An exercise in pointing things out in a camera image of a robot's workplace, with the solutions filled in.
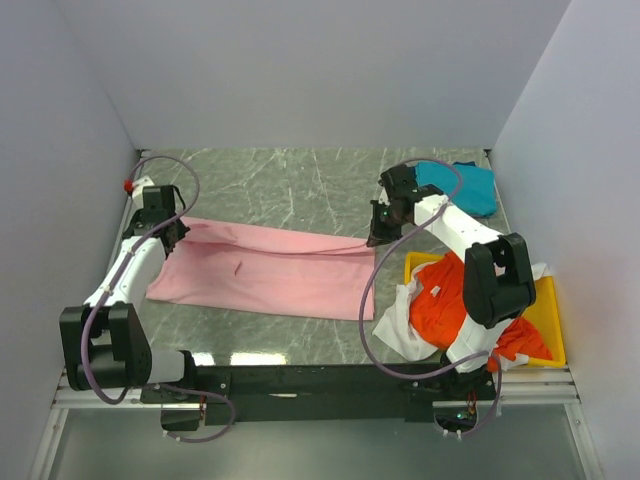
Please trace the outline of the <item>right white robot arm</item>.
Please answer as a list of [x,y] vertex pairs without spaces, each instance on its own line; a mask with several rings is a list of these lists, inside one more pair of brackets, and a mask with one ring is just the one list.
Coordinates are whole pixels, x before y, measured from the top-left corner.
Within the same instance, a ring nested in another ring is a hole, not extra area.
[[454,203],[463,186],[458,177],[451,193],[432,184],[419,186],[410,158],[381,173],[379,199],[372,201],[367,246],[385,246],[385,262],[406,241],[425,231],[445,244],[464,263],[462,297],[466,317],[446,351],[447,364],[420,374],[395,371],[380,361],[383,373],[406,381],[439,378],[444,395],[460,399],[474,386],[501,333],[536,300],[525,239],[502,234],[479,223]]

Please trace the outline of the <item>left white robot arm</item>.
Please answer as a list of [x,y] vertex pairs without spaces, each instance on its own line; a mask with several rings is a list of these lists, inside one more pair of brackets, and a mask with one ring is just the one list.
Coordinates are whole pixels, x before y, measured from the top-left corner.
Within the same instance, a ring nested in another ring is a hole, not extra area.
[[137,210],[122,235],[120,252],[105,279],[81,305],[67,307],[59,319],[63,357],[75,391],[137,388],[164,383],[176,401],[193,399],[200,388],[181,351],[154,351],[138,309],[147,288],[189,228],[178,206],[188,205],[174,185],[149,178],[128,186]]

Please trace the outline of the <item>pink t shirt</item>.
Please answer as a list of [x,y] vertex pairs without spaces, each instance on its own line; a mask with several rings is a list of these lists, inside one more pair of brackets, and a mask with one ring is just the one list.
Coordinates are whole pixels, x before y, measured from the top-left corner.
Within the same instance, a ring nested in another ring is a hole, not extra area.
[[268,315],[370,321],[375,266],[363,239],[187,217],[149,300]]

